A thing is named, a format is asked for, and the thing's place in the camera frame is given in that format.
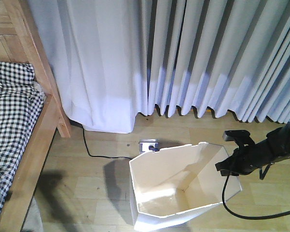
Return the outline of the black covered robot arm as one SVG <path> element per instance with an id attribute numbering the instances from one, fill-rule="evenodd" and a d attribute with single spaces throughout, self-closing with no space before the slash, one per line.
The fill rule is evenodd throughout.
<path id="1" fill-rule="evenodd" d="M 222 137 L 238 145 L 230 157 L 215 164 L 222 176 L 248 175 L 259 169 L 263 180 L 271 165 L 290 159 L 290 122 L 269 132 L 259 143 L 250 138 L 247 130 L 226 130 Z"/>

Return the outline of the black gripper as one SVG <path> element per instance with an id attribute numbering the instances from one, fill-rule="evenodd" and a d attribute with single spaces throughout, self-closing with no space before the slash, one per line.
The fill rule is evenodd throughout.
<path id="1" fill-rule="evenodd" d="M 230 157 L 216 163 L 215 167 L 222 176 L 239 176 L 248 175 L 267 164 L 268 144 L 261 142 L 236 148 Z"/>

